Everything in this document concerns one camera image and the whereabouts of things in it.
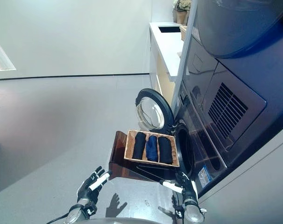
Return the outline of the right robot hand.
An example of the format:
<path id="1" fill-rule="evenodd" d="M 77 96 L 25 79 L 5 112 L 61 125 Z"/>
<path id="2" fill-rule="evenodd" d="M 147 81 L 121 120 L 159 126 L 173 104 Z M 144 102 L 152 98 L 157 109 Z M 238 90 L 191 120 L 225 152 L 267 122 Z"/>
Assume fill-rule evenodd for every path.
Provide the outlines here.
<path id="1" fill-rule="evenodd" d="M 172 191 L 175 191 L 183 196 L 183 202 L 191 201 L 198 204 L 198 193 L 197 189 L 194 188 L 195 183 L 182 171 L 177 173 L 181 185 L 170 183 L 166 180 L 161 179 L 159 183 Z"/>

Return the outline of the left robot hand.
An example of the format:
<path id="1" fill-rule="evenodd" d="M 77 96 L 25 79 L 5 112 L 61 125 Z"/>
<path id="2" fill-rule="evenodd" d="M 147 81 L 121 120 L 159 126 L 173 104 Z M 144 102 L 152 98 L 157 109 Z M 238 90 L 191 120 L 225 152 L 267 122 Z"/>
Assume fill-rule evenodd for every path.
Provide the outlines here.
<path id="1" fill-rule="evenodd" d="M 89 202 L 97 203 L 98 196 L 107 183 L 109 173 L 99 166 L 92 172 L 92 174 L 82 182 L 77 190 L 77 203 L 87 204 Z"/>

